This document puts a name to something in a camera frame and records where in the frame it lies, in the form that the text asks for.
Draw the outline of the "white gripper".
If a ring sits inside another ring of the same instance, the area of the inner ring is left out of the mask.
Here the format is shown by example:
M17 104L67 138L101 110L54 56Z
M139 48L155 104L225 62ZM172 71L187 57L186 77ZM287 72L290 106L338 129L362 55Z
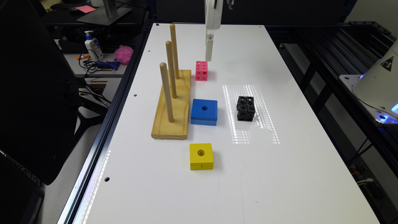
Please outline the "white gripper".
M206 52L205 60L210 62L213 55L214 30L221 25L223 12L222 0L205 0Z

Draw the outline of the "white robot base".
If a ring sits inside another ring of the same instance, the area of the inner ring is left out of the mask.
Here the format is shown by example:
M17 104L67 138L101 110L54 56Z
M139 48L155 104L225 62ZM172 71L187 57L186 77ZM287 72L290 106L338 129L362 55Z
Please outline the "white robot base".
M365 74L339 79L375 122L397 124L397 42Z

